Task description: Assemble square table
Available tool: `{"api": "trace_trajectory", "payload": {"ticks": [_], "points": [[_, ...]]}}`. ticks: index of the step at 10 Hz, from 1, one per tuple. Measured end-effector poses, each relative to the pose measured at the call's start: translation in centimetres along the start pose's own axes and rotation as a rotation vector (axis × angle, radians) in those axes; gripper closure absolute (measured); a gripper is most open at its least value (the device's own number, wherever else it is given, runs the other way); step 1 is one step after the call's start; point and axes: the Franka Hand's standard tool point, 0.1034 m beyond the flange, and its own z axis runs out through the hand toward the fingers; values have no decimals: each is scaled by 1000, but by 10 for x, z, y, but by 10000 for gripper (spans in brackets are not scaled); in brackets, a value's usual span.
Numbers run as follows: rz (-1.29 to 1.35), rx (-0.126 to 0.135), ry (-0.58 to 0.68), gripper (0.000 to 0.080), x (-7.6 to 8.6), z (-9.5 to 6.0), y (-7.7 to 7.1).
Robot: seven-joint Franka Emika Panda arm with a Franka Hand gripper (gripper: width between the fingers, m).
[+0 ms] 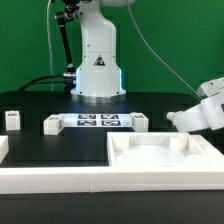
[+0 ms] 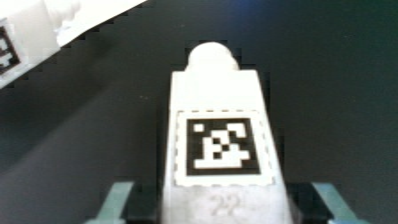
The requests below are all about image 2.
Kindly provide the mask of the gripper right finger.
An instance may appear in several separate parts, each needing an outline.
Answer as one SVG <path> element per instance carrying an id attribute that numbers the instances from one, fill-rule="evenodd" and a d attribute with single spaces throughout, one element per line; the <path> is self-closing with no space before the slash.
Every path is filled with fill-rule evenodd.
<path id="1" fill-rule="evenodd" d="M 330 183 L 287 184 L 293 224 L 371 224 L 350 209 Z"/>

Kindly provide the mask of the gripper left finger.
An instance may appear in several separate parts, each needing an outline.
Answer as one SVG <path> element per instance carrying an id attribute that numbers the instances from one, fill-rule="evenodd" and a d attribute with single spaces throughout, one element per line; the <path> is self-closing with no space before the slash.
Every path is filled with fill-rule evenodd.
<path id="1" fill-rule="evenodd" d="M 115 182 L 97 215 L 83 224 L 158 224 L 156 186 Z"/>

